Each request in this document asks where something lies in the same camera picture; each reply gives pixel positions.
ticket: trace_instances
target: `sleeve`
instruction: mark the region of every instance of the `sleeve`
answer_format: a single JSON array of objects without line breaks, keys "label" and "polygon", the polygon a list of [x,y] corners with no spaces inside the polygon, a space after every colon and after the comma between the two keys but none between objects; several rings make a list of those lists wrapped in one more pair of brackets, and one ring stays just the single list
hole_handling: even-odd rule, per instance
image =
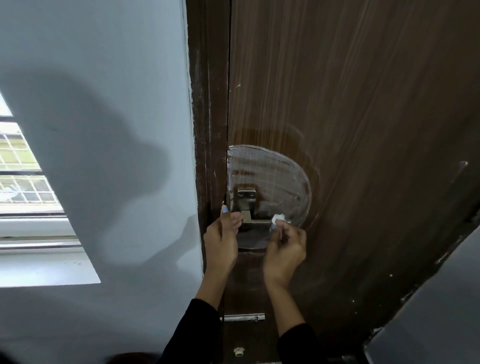
[{"label": "sleeve", "polygon": [[216,309],[205,301],[193,299],[157,364],[210,364],[220,325]]},{"label": "sleeve", "polygon": [[327,358],[312,327],[297,325],[284,333],[276,344],[282,364],[326,364]]}]

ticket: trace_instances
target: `person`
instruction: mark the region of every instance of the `person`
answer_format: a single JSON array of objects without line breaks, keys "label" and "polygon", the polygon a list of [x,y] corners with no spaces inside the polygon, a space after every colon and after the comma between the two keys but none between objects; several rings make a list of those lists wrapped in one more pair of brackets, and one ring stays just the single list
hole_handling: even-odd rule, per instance
[{"label": "person", "polygon": [[[202,283],[157,364],[212,362],[221,326],[217,310],[237,259],[236,235],[241,220],[240,212],[229,213],[223,205],[220,218],[207,228]],[[281,243],[283,234],[286,243]],[[277,351],[283,364],[327,363],[313,329],[288,291],[295,269],[306,257],[306,241],[304,230],[277,220],[264,258],[264,282],[275,314],[280,336]]]}]

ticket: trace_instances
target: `grey wall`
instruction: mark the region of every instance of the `grey wall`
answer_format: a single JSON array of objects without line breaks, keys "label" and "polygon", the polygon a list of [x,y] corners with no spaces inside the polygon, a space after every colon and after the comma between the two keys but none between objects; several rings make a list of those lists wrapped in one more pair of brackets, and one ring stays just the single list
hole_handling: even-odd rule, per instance
[{"label": "grey wall", "polygon": [[374,364],[480,362],[480,230],[368,345]]},{"label": "grey wall", "polygon": [[0,90],[101,279],[0,290],[21,363],[161,352],[200,284],[183,6],[0,1]]}]

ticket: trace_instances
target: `person's left hand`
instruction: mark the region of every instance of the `person's left hand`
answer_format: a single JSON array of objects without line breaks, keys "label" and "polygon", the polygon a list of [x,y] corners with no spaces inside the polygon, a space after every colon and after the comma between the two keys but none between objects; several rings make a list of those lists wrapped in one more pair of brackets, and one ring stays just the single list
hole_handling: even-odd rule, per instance
[{"label": "person's left hand", "polygon": [[228,212],[223,205],[220,217],[204,234],[206,271],[216,274],[230,273],[238,255],[237,233],[243,219],[240,212]]}]

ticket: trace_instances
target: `door lever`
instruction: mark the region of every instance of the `door lever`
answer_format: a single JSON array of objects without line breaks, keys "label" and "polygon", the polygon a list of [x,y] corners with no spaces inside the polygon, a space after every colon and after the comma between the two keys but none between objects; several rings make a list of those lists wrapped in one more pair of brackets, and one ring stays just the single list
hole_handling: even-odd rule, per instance
[{"label": "door lever", "polygon": [[272,224],[271,219],[253,219],[257,203],[257,191],[251,187],[239,187],[233,201],[233,210],[240,211],[243,220],[242,227],[247,229],[269,229]]}]

